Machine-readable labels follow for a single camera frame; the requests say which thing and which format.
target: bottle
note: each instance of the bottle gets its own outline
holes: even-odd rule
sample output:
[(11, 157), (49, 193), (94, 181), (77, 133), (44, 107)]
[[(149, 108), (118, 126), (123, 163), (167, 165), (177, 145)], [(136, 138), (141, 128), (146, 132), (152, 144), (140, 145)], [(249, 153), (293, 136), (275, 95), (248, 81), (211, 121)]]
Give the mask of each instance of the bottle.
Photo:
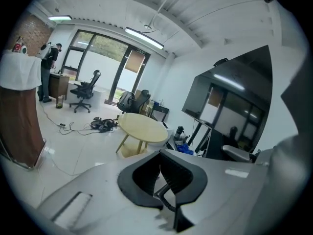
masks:
[(56, 100), (55, 100), (55, 107), (57, 109), (61, 109), (63, 107), (63, 100), (64, 97), (63, 96), (59, 96)]
[(23, 45), (23, 36), (19, 36), (18, 40), (16, 41), (12, 51), (13, 52), (20, 52)]

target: power strip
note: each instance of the power strip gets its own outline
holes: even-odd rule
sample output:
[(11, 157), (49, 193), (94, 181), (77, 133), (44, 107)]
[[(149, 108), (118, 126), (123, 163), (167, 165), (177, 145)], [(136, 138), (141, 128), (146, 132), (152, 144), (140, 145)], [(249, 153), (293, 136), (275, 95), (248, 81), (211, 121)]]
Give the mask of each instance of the power strip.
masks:
[(60, 124), (58, 124), (58, 126), (64, 129), (64, 128), (66, 128), (67, 125), (64, 123), (60, 123)]

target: tabletop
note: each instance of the tabletop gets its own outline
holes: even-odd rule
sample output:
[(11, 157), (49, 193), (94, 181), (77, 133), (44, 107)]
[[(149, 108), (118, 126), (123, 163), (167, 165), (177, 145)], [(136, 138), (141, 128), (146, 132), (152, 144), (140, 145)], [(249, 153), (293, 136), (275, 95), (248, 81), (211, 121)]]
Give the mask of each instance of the tabletop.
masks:
[(144, 142), (162, 142), (168, 137), (165, 127), (144, 115), (123, 114), (118, 118), (118, 124), (129, 136)]

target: black bag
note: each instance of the black bag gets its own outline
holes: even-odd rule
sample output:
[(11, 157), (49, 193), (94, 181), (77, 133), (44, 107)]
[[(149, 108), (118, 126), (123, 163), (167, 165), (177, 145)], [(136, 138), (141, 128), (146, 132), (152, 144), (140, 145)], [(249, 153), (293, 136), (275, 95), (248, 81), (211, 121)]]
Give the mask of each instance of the black bag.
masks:
[(92, 129), (99, 130), (99, 132), (112, 131), (113, 127), (117, 126), (117, 122), (112, 119), (102, 120), (99, 117), (95, 117), (94, 121), (90, 123)]

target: white cloth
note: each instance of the white cloth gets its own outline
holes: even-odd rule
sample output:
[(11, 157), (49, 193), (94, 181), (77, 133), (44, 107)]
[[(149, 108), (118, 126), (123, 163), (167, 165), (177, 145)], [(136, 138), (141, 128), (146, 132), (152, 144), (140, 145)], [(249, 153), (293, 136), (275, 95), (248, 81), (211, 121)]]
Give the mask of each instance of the white cloth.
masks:
[(22, 53), (7, 52), (0, 61), (0, 86), (16, 90), (31, 90), (41, 85), (41, 59)]

